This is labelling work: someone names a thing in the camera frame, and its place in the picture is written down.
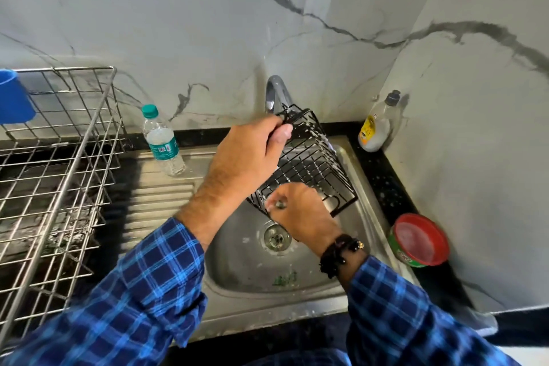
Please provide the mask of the dish soap bottle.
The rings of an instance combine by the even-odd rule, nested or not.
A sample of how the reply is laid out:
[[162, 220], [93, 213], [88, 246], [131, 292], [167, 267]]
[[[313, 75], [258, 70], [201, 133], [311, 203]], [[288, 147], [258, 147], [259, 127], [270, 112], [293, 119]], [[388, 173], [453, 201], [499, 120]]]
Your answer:
[[401, 92], [392, 90], [372, 107], [358, 135], [363, 150], [377, 152], [397, 132], [402, 118], [400, 100]]

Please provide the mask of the clear plastic water bottle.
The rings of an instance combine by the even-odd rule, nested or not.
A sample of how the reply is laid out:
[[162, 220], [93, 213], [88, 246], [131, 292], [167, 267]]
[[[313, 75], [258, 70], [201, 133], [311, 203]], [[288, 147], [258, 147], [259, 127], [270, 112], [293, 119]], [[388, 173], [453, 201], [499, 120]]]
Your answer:
[[153, 104], [142, 106], [141, 112], [145, 119], [143, 135], [161, 171], [168, 176], [182, 175], [186, 164], [168, 121], [160, 116]]

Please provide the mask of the chrome faucet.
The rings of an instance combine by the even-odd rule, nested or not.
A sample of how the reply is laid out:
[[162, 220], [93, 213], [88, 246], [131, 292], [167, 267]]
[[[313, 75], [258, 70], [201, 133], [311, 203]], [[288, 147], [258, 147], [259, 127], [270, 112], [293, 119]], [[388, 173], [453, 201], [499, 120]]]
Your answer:
[[292, 116], [296, 114], [294, 101], [283, 79], [272, 75], [267, 79], [265, 92], [265, 113]]

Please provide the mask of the stainless steel sink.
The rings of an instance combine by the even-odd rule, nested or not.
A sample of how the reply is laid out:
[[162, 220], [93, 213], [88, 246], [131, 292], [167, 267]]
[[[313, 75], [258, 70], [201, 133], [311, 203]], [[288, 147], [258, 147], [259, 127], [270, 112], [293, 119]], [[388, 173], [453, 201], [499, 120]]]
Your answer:
[[[349, 176], [358, 201], [343, 210], [336, 221], [358, 237], [367, 251], [415, 285], [412, 269], [400, 262], [384, 237], [388, 222], [375, 200], [350, 142], [333, 136], [330, 142]], [[202, 183], [216, 151], [214, 146], [184, 148], [187, 164], [179, 177], [159, 170], [145, 150], [120, 155], [109, 188], [111, 203], [104, 209], [106, 225], [99, 229], [97, 267], [109, 271], [127, 251], [187, 203]], [[217, 233], [205, 253], [202, 290], [208, 306], [191, 341], [270, 327], [310, 317], [342, 313], [347, 297], [336, 279], [319, 270], [319, 259], [303, 244], [273, 252], [264, 245], [264, 232], [274, 224], [250, 203], [244, 202]], [[272, 286], [275, 277], [295, 270], [293, 287]]]

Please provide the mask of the person's right hand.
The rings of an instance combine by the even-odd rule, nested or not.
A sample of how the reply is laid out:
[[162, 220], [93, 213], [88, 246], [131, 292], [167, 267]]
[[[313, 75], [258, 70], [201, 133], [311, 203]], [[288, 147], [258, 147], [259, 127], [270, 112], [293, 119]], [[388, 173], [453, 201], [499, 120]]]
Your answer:
[[298, 225], [281, 226], [292, 238], [306, 245], [316, 256], [321, 257], [343, 231], [313, 188], [310, 188], [306, 212], [305, 219]]

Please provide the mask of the black wire rack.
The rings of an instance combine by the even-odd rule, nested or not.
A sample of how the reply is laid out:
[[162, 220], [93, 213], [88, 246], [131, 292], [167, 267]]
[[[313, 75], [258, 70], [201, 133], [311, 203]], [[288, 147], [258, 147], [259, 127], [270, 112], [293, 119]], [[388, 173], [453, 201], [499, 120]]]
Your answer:
[[292, 125], [292, 137], [285, 144], [277, 169], [246, 198], [247, 202], [268, 215], [264, 206], [267, 197], [279, 185], [300, 182], [317, 191], [332, 217], [354, 204], [357, 193], [313, 111], [283, 105], [277, 116]]

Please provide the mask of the person's left forearm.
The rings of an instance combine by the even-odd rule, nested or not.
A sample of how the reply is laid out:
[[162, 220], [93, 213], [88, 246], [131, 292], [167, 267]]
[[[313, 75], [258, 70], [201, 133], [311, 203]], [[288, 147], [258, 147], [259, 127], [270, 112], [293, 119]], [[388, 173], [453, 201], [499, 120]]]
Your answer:
[[215, 171], [174, 216], [120, 259], [86, 301], [44, 323], [3, 366], [159, 366], [201, 321], [207, 242], [261, 184]]

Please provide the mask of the sink drain strainer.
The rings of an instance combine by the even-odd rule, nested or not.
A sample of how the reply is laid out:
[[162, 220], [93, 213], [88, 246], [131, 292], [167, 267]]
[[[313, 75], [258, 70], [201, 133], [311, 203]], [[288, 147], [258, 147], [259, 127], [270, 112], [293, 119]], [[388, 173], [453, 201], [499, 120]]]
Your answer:
[[271, 224], [264, 232], [264, 245], [273, 252], [283, 252], [290, 248], [292, 237], [279, 224]]

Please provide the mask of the green tub with red lid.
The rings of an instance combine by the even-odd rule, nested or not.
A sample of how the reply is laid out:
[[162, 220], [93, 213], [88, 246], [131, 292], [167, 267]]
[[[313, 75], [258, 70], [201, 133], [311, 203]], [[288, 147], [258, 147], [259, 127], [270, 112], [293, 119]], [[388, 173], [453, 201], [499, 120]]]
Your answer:
[[449, 259], [449, 242], [430, 219], [405, 213], [398, 217], [387, 236], [394, 256], [412, 268], [438, 266]]

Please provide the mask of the blue plastic cup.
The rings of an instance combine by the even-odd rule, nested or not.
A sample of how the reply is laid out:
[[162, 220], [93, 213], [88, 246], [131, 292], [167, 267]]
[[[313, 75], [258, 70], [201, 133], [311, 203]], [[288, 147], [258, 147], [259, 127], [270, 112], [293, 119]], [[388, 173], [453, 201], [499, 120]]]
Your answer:
[[24, 124], [35, 116], [36, 111], [18, 73], [0, 69], [0, 125]]

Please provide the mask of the person's right forearm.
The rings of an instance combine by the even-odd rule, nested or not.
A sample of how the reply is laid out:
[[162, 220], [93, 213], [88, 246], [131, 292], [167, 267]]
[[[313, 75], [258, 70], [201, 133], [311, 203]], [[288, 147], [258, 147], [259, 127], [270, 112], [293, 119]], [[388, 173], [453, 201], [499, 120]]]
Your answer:
[[345, 366], [520, 366], [363, 249], [337, 261], [351, 319]]

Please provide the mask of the person's left hand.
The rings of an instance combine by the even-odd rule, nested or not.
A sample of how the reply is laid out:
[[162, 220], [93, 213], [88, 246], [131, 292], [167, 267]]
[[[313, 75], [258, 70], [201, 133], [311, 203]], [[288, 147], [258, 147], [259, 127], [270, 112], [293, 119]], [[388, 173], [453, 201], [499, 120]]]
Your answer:
[[268, 136], [288, 123], [271, 115], [233, 126], [217, 147], [203, 186], [225, 204], [238, 206], [278, 168], [282, 152], [267, 152]]

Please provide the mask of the green scrubber scrap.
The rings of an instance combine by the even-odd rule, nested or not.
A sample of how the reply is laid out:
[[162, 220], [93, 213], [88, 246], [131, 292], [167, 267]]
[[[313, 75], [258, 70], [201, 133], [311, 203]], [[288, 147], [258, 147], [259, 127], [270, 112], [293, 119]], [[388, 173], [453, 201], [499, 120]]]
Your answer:
[[285, 274], [278, 275], [273, 280], [272, 286], [276, 287], [293, 287], [296, 286], [298, 282], [298, 273], [295, 270], [286, 272]]

